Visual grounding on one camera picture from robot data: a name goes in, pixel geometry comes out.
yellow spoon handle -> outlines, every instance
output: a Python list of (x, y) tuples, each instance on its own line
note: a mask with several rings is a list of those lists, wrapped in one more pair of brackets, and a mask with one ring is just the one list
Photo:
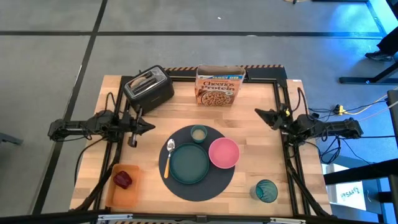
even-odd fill
[(167, 179), (169, 177), (169, 161), (170, 157), (167, 158), (166, 169), (164, 170), (164, 178)]

wooden tabletop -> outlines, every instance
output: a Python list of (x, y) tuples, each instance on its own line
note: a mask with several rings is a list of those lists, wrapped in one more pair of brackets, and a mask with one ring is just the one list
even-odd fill
[[(116, 75), (104, 77), (96, 112), (104, 109), (108, 92), (113, 92), (117, 97), (120, 80), (121, 76)], [(297, 87), (303, 88), (303, 85), (300, 80), (287, 80), (287, 83), (290, 102), (294, 107), (298, 101)], [(136, 148), (127, 145), (127, 137), (131, 133), (125, 135), (120, 163), (137, 165), (143, 173), (139, 202), (136, 207), (128, 211), (292, 216), (280, 132), (271, 130), (254, 112), (255, 108), (276, 110), (272, 85), (244, 83), (231, 107), (197, 106), (193, 82), (174, 82), (173, 86), (174, 97), (144, 116), (145, 121), (154, 124), (156, 128), (138, 136)], [(108, 109), (113, 110), (111, 103), (108, 103)], [(294, 113), (294, 118), (304, 112), (304, 105), (301, 104)], [(159, 174), (158, 160), (163, 144), (172, 133), (192, 124), (204, 124), (217, 129), (226, 137), (234, 139), (241, 151), (231, 183), (217, 197), (204, 202), (190, 202), (175, 196), (164, 185)], [(97, 184), (105, 147), (106, 142), (101, 141), (84, 153), (70, 208), (79, 206)], [(323, 209), (331, 213), (317, 149), (310, 144), (300, 146), (300, 155), (305, 183), (309, 191)], [(250, 197), (249, 189), (261, 179), (269, 179), (276, 184), (279, 194), (275, 202), (264, 203)], [(107, 189), (108, 183), (103, 191), (101, 208), (104, 207)], [(297, 186), (296, 194), (298, 209), (300, 213), (303, 213)]]

cereal box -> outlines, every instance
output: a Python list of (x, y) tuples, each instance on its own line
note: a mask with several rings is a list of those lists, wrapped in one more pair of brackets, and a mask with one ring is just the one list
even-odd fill
[(238, 66), (199, 65), (195, 80), (197, 103), (205, 106), (231, 106), (245, 74), (245, 69)]

cereal bowl image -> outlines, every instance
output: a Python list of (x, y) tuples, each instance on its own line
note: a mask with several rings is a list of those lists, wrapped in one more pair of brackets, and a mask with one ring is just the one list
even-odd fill
[(201, 96), (201, 102), (205, 106), (223, 106), (231, 101), (231, 97), (223, 91), (206, 91)]

concrete floor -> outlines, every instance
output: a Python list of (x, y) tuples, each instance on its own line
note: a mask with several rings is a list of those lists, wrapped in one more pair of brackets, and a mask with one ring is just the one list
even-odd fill
[[(0, 30), (92, 30), (101, 0), (0, 1)], [(379, 2), (374, 8), (385, 7)], [(388, 16), (381, 20), (391, 21)], [(385, 26), (393, 29), (392, 21)], [(363, 3), (282, 0), (112, 0), (99, 28), (105, 31), (224, 30), (268, 32), (378, 32)], [(0, 132), (24, 139), (0, 144), (0, 216), (30, 212), (49, 159), (50, 122), (61, 118), (89, 37), (0, 36)], [(364, 59), (378, 40), (310, 37), (97, 37), (73, 119), (93, 114), (103, 75), (133, 75), (154, 64), (283, 64), (289, 78), (303, 80), (308, 104), (346, 108), (372, 103), (391, 86), (340, 85), (340, 76), (375, 76), (389, 63)], [(385, 108), (373, 106), (356, 118)], [(366, 136), (393, 134), (390, 115), (361, 123)], [(398, 157), (393, 139), (350, 141), (371, 162)], [(73, 170), (85, 142), (64, 144), (43, 212), (66, 211)], [(325, 150), (327, 144), (320, 142)], [(341, 154), (354, 157), (343, 147)]]

